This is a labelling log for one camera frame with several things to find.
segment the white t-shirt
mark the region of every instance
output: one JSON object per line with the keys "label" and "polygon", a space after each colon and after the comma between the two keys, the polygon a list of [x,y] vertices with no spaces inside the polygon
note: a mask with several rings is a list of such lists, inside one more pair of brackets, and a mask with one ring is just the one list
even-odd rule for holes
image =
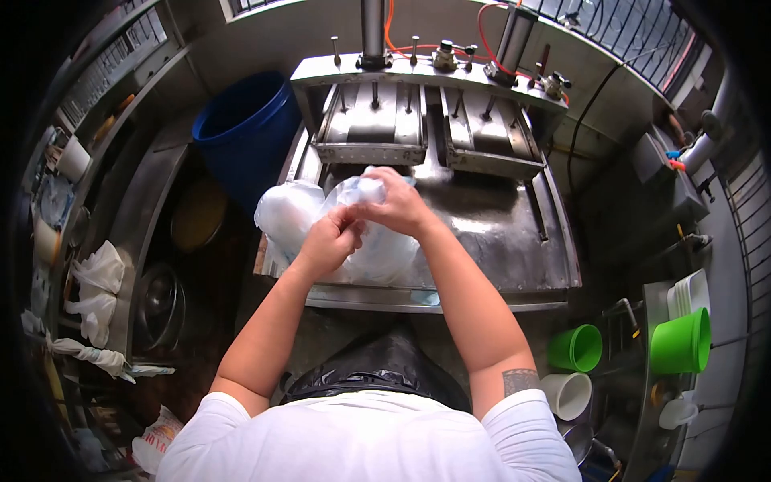
{"label": "white t-shirt", "polygon": [[406,393],[365,390],[276,406],[255,418],[210,393],[161,460],[159,482],[189,480],[581,480],[539,389],[480,422]]}

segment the stainless steel machine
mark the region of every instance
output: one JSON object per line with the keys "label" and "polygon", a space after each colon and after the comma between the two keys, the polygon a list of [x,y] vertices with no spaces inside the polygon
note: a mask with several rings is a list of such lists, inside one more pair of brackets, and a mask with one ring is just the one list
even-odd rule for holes
{"label": "stainless steel machine", "polygon": [[[542,147],[567,112],[562,88],[570,84],[517,72],[537,14],[510,4],[485,66],[473,62],[476,46],[450,40],[431,56],[417,54],[418,36],[410,55],[390,52],[386,1],[361,0],[361,9],[360,53],[339,53],[332,37],[332,55],[302,60],[291,76],[304,126],[279,182],[308,180],[328,192],[367,165],[398,167],[513,311],[564,307],[581,276]],[[256,269],[280,274],[269,257]],[[387,286],[317,285],[307,304],[440,312],[427,301],[434,289],[419,253]]]}

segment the person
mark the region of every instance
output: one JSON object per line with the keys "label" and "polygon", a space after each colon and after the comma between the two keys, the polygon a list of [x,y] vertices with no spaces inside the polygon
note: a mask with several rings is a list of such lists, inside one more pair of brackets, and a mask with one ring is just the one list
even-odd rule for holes
{"label": "person", "polygon": [[[385,203],[340,206],[311,227],[169,445],[157,480],[581,480],[505,301],[414,187],[389,167],[365,176],[382,180]],[[345,373],[335,357],[334,369],[305,377],[304,396],[268,408],[311,286],[361,247],[363,220],[420,243],[468,369],[473,415],[432,395],[442,389],[431,369],[412,373],[397,362]],[[347,347],[342,358],[355,362],[362,347],[370,358],[393,353],[403,345],[404,333],[396,332],[397,342],[370,340]],[[401,381],[388,375],[394,372]],[[457,404],[457,390],[445,392],[439,398]]]}

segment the forearm tattoo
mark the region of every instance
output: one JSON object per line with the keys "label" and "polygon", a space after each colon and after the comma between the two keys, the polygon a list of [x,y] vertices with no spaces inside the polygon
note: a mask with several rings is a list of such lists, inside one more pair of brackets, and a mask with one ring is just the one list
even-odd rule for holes
{"label": "forearm tattoo", "polygon": [[538,372],[529,368],[515,368],[503,372],[503,396],[530,388],[540,388]]}

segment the black trash bag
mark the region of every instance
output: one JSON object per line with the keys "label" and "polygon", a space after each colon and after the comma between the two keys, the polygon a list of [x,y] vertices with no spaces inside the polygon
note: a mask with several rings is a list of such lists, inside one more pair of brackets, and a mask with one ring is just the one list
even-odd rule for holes
{"label": "black trash bag", "polygon": [[354,339],[292,383],[281,405],[361,390],[412,393],[471,413],[463,388],[418,347],[406,321]]}

